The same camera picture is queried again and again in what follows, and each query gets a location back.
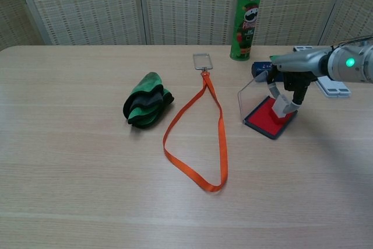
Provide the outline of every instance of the pringles can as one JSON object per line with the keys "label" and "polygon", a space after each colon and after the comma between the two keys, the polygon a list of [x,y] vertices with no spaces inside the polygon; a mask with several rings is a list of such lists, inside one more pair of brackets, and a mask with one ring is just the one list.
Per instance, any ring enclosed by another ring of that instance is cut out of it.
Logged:
{"label": "pringles can", "polygon": [[261,0],[237,0],[230,57],[246,61],[250,57],[255,23]]}

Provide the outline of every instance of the green and black towel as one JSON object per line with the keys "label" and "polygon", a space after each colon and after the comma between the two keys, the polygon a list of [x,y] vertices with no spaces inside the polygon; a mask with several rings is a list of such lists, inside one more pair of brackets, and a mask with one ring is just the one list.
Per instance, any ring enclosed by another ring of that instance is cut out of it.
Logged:
{"label": "green and black towel", "polygon": [[161,77],[155,72],[149,72],[127,98],[123,114],[134,127],[148,128],[173,101],[172,94],[163,88]]}

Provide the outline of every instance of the lanyard strap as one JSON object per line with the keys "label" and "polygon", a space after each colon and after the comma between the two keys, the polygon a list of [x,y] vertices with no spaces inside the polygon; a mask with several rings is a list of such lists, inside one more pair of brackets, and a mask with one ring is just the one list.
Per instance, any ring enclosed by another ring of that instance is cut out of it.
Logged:
{"label": "lanyard strap", "polygon": [[[223,119],[223,110],[221,109],[221,106],[219,102],[217,101],[216,93],[214,90],[214,86],[212,85],[212,82],[210,80],[210,73],[208,71],[203,71],[201,73],[203,78],[203,86],[202,89],[195,95],[195,97],[192,98],[191,101],[189,101],[184,107],[176,114],[175,118],[171,121],[170,125],[168,126],[164,136],[163,136],[163,149],[164,153],[166,154],[166,157],[169,159],[169,161],[176,166],[178,169],[180,169],[182,172],[184,172],[187,176],[189,176],[190,179],[192,179],[194,182],[197,183],[198,186],[200,186],[205,191],[209,192],[217,192],[219,191],[224,184],[227,182],[228,179],[228,153],[227,153],[227,140],[226,140],[226,130],[224,128],[224,119]],[[219,149],[220,149],[220,185],[215,186],[207,182],[201,175],[199,175],[194,169],[189,167],[184,162],[180,161],[178,158],[173,156],[167,149],[166,149],[166,141],[167,137],[174,127],[174,125],[178,122],[178,120],[181,118],[183,113],[187,111],[190,106],[194,104],[198,99],[200,99],[203,94],[205,93],[206,88],[209,88],[209,91],[214,98],[219,110],[220,110],[220,116],[218,121],[218,132],[219,132]]]}

